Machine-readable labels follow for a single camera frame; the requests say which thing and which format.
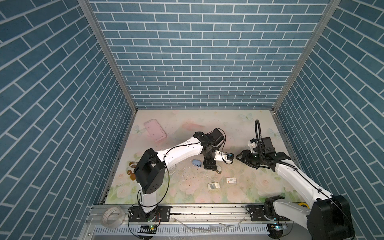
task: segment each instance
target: small blue object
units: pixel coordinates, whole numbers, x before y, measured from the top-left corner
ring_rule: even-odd
[[[201,162],[197,159],[192,160],[192,164],[197,166],[197,167],[201,167]]]

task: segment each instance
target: blue brick wall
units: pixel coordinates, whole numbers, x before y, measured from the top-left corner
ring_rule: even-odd
[[[91,0],[138,108],[271,108],[328,0]]]
[[[0,1],[0,239],[78,237],[131,113],[77,0]]]
[[[278,115],[304,171],[383,239],[384,1],[342,0]]]

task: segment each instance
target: floral mat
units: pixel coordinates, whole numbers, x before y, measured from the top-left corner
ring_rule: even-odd
[[[144,127],[151,119],[156,119],[167,134],[160,142],[154,142]],[[288,154],[269,110],[139,110],[105,204],[137,203],[140,188],[133,170],[148,148],[155,151],[170,148],[197,131],[207,133],[219,127],[227,135],[224,151],[237,155],[247,149],[247,142],[255,137],[255,119],[260,121],[262,136],[271,137],[276,151]],[[235,159],[231,165],[217,162],[222,167],[222,173],[217,174],[193,165],[193,159],[203,162],[204,157],[201,154],[190,157],[169,169],[169,190],[162,203],[264,202],[265,198],[275,195],[291,202],[303,201],[286,180],[270,169],[256,170]],[[227,177],[236,178],[237,183],[226,183]],[[220,188],[209,190],[207,184],[212,182],[219,182]],[[167,183],[168,174],[165,174],[158,200],[164,196]]]

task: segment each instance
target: pink phone case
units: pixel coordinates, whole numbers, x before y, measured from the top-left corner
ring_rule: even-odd
[[[144,127],[147,129],[149,135],[155,142],[158,142],[167,137],[166,133],[161,128],[156,119],[152,119],[144,123]]]

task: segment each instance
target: clear tape roll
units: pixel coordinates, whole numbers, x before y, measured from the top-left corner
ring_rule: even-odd
[[[119,211],[118,219],[116,219],[113,223],[108,224],[107,220],[108,220],[109,216],[116,211]],[[114,228],[117,228],[118,226],[120,226],[122,224],[122,222],[124,221],[124,218],[125,218],[125,213],[121,209],[121,207],[110,207],[104,212],[103,217],[101,218],[101,224],[104,227],[114,229]]]

